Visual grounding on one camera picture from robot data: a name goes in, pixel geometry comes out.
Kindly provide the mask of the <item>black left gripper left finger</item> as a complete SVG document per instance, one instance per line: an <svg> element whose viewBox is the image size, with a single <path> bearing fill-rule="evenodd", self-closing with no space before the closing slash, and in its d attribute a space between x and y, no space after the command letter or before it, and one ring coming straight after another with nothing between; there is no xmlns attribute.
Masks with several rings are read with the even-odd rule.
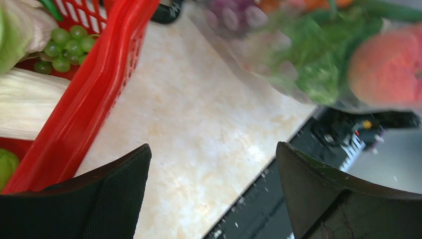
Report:
<svg viewBox="0 0 422 239"><path fill-rule="evenodd" d="M123 157L42 191L0 198L3 239L131 239L144 198L151 149Z"/></svg>

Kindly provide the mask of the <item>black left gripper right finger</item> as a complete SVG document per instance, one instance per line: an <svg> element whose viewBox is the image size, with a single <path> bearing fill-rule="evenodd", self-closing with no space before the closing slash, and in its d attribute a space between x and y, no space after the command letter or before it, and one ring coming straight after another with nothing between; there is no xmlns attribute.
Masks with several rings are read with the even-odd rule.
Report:
<svg viewBox="0 0 422 239"><path fill-rule="evenodd" d="M279 174L297 239L419 239L420 194L374 184L279 142Z"/></svg>

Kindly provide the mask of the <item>peach fruit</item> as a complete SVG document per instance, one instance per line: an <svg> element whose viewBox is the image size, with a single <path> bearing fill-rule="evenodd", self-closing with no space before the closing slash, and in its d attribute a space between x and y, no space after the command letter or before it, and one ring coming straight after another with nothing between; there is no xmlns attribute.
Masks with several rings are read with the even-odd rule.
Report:
<svg viewBox="0 0 422 239"><path fill-rule="evenodd" d="M347 70L350 90L373 107L422 105L422 25L370 37L353 53Z"/></svg>

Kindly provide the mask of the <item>clear zip top bag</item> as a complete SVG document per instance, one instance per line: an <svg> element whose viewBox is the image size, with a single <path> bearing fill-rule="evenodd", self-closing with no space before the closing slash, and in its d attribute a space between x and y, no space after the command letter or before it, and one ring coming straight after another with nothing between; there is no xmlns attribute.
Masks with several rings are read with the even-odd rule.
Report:
<svg viewBox="0 0 422 239"><path fill-rule="evenodd" d="M198 0L193 20L241 69L299 102L422 111L419 0Z"/></svg>

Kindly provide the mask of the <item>green lettuce head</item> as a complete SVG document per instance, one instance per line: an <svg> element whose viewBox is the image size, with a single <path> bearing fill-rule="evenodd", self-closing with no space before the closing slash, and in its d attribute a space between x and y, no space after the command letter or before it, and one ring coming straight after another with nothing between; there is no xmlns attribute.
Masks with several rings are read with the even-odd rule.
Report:
<svg viewBox="0 0 422 239"><path fill-rule="evenodd" d="M278 30L291 43L271 49L265 62L267 79L285 95L303 93L312 103L332 105L341 93L353 51L382 26L380 17L358 6L336 13L315 10L298 17L279 16L269 30Z"/></svg>

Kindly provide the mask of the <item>pink purple onion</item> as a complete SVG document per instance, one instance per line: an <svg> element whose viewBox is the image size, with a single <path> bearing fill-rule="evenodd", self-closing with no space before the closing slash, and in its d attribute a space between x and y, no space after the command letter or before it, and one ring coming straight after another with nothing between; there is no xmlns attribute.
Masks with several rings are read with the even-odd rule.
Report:
<svg viewBox="0 0 422 239"><path fill-rule="evenodd" d="M269 19L257 0L210 0L204 15L211 29L236 33L261 27Z"/></svg>

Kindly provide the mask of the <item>orange mini pumpkin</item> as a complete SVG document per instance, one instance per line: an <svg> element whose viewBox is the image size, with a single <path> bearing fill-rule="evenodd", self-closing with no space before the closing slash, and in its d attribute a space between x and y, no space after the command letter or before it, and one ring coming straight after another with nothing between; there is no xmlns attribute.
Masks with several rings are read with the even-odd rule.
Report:
<svg viewBox="0 0 422 239"><path fill-rule="evenodd" d="M330 0L255 0L255 3L265 13L289 8L305 12L330 9Z"/></svg>

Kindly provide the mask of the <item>green chili pepper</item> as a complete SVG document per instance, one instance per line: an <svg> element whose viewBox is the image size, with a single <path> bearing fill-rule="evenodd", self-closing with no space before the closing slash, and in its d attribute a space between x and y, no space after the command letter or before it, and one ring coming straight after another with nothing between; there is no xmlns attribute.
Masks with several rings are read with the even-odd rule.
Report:
<svg viewBox="0 0 422 239"><path fill-rule="evenodd" d="M352 5L362 8L370 16L410 23L422 21L421 10L397 3L382 0L354 0Z"/></svg>

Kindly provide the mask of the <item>red plastic basket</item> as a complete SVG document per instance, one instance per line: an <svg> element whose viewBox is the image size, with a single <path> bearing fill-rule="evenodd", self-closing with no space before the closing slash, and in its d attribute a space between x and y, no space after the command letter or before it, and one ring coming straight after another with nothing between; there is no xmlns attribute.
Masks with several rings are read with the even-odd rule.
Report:
<svg viewBox="0 0 422 239"><path fill-rule="evenodd" d="M58 0L62 28L88 22L100 37L82 66L63 73L70 85L34 142L6 139L1 146L21 163L4 194L40 191L74 176L137 65L157 0Z"/></svg>

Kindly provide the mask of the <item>small green cabbage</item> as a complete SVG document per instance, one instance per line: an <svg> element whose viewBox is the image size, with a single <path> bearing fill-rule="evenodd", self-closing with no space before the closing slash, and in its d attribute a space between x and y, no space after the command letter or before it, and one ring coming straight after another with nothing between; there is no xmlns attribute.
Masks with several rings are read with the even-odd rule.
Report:
<svg viewBox="0 0 422 239"><path fill-rule="evenodd" d="M9 150L0 149L0 191L9 182L20 164L19 158Z"/></svg>

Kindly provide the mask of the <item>pale napa cabbage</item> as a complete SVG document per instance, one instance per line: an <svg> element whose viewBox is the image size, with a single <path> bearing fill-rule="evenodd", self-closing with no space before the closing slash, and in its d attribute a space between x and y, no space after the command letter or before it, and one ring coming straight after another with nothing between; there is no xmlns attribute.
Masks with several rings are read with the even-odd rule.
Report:
<svg viewBox="0 0 422 239"><path fill-rule="evenodd" d="M0 76L0 136L35 140L70 80L12 68Z"/></svg>

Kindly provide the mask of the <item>green grape bunch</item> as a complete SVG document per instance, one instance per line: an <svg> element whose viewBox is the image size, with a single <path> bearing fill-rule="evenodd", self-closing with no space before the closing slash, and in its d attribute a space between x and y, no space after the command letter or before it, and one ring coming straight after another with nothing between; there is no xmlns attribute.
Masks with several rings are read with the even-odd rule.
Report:
<svg viewBox="0 0 422 239"><path fill-rule="evenodd" d="M55 28L47 45L37 56L34 71L50 75L53 71L69 72L72 66L80 66L95 45L99 35L90 34L81 25L69 30Z"/></svg>

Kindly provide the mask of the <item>white cauliflower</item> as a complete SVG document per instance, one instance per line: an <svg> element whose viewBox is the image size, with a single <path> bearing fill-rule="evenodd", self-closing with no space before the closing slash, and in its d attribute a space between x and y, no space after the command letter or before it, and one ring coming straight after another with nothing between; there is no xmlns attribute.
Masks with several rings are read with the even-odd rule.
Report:
<svg viewBox="0 0 422 239"><path fill-rule="evenodd" d="M0 2L0 73L44 49L57 21L38 0Z"/></svg>

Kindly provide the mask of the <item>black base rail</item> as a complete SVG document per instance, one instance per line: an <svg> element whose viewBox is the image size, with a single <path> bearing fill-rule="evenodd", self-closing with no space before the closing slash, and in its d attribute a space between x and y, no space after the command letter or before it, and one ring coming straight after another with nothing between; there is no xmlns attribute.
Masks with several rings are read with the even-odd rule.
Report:
<svg viewBox="0 0 422 239"><path fill-rule="evenodd" d="M422 119L317 110L207 239L419 239Z"/></svg>

